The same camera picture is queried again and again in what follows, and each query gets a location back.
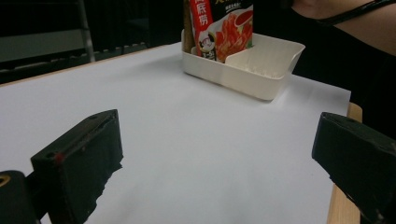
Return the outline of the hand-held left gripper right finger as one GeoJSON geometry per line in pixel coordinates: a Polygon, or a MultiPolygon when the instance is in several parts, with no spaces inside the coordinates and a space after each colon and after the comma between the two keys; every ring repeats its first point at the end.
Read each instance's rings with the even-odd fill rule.
{"type": "Polygon", "coordinates": [[[366,224],[396,224],[396,140],[323,112],[312,158],[359,208],[366,224]]]}

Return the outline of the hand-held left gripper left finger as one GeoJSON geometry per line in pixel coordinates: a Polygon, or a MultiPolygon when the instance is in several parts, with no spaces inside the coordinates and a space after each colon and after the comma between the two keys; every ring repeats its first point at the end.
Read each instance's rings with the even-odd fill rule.
{"type": "Polygon", "coordinates": [[[41,212],[52,224],[83,224],[122,159],[118,111],[85,118],[31,158],[41,212]]]}

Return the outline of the white divided plastic container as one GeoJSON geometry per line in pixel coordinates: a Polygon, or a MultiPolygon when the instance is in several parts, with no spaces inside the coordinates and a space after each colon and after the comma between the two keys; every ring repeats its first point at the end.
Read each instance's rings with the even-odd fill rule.
{"type": "Polygon", "coordinates": [[[287,85],[305,45],[254,34],[253,47],[226,58],[224,63],[182,52],[183,71],[248,96],[272,101],[287,85]]]}

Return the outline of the red and black soup packet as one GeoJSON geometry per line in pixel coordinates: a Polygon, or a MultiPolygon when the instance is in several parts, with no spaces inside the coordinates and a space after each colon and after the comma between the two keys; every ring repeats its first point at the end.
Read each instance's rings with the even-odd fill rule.
{"type": "Polygon", "coordinates": [[[252,46],[252,0],[189,0],[196,54],[224,63],[252,46]]]}

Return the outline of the white paper sheet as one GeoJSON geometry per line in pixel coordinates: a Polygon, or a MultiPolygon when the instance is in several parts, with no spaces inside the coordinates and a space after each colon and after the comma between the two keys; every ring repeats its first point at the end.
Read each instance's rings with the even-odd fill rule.
{"type": "Polygon", "coordinates": [[[168,45],[0,85],[0,170],[89,115],[117,109],[121,168],[87,224],[326,224],[332,181],[312,159],[322,112],[350,93],[291,77],[271,102],[187,75],[168,45]]]}

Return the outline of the white metal stand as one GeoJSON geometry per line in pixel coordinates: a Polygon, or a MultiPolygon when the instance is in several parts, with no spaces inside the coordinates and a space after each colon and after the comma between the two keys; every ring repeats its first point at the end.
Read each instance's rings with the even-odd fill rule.
{"type": "Polygon", "coordinates": [[[84,0],[71,0],[71,5],[78,8],[78,29],[0,37],[0,63],[77,49],[85,49],[89,61],[94,62],[84,0]]]}

